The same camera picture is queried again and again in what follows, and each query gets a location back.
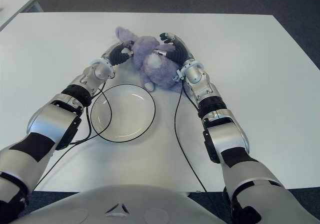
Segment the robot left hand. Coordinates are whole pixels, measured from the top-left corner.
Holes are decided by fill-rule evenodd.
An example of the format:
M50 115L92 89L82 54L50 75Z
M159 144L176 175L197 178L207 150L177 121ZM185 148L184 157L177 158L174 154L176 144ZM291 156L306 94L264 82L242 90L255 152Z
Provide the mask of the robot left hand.
M105 51L101 57L108 60L112 66L122 64L133 56L134 52L131 49L133 45L132 40L118 42Z

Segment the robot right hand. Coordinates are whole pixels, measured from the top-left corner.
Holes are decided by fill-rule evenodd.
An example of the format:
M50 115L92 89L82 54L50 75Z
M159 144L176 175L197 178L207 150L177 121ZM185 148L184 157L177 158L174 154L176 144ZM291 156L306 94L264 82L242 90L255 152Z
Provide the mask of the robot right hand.
M153 53L164 56L180 66L185 66L187 62L195 61L194 56L180 37L170 32L162 33L159 36L165 44L172 44L175 49L173 51L164 51L156 48L152 51Z

